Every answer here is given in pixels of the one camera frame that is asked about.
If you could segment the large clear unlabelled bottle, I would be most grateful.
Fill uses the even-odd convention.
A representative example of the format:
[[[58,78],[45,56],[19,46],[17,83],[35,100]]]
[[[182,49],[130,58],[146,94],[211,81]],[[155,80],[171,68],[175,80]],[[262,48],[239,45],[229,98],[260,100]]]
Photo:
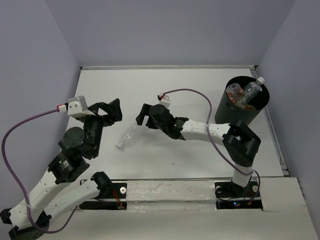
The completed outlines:
[[[132,147],[143,136],[145,128],[142,125],[138,125],[134,122],[120,137],[120,140],[116,144],[116,147],[120,150],[124,150]]]

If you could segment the red-capped red-label bottle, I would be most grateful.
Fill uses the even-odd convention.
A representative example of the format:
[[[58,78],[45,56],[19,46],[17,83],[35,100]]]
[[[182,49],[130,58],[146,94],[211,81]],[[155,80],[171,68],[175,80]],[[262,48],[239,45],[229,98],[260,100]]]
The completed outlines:
[[[244,90],[238,83],[232,83],[227,86],[225,92],[233,104],[236,104],[245,94]]]

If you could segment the white-capped clear bottle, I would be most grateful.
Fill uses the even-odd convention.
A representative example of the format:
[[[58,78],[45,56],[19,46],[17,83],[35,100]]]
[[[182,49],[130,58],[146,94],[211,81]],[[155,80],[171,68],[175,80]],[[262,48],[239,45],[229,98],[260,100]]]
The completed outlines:
[[[256,108],[250,105],[249,102],[263,90],[262,85],[265,81],[263,77],[259,77],[256,81],[251,81],[247,84],[243,88],[244,96],[235,105],[243,110],[255,110]]]

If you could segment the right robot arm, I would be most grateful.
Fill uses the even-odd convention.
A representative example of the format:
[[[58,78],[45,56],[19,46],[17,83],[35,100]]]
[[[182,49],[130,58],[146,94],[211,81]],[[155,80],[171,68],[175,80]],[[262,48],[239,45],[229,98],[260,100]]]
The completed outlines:
[[[226,160],[233,169],[230,190],[235,196],[242,196],[249,189],[253,175],[253,162],[259,150],[261,139],[241,120],[232,123],[204,123],[187,117],[174,117],[161,104],[144,104],[136,123],[149,129],[162,131],[169,138],[182,141],[210,142],[214,147],[225,147],[231,160]]]

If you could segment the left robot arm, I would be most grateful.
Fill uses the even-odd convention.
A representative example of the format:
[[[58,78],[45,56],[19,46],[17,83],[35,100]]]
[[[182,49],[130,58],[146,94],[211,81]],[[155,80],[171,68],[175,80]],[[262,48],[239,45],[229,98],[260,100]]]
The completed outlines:
[[[50,162],[38,184],[27,192],[18,176],[13,171],[6,156],[5,144],[9,134],[17,127],[31,120],[52,113],[67,113],[69,117],[83,123],[83,127],[69,128],[59,141],[59,154]],[[57,198],[57,195],[73,183],[90,165],[88,160],[99,155],[103,129],[110,127],[123,118],[120,100],[110,103],[97,102],[87,106],[84,96],[70,98],[67,103],[55,109],[40,113],[17,123],[4,135],[1,153],[5,165],[22,190],[24,199],[15,207],[1,211],[4,224],[12,225],[8,235],[12,240],[37,240],[44,234],[54,234],[50,223],[65,212],[76,211],[77,207],[88,199],[101,203],[108,196],[114,198],[119,210],[125,206],[113,187],[113,182],[99,171],[85,180],[75,190]]]

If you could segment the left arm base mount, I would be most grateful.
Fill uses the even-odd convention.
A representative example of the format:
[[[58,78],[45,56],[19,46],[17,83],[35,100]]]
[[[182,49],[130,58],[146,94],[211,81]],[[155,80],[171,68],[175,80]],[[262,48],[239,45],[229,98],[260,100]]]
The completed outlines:
[[[103,172],[96,172],[90,178],[97,184],[98,195],[79,205],[81,210],[126,210],[126,182],[112,182]]]

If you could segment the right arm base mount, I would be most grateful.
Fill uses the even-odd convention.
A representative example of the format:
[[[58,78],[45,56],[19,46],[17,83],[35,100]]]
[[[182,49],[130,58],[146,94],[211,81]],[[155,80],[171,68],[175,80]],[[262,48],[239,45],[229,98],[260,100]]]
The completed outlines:
[[[215,207],[217,210],[263,210],[260,194],[260,179],[250,180],[246,187],[230,181],[214,183]]]

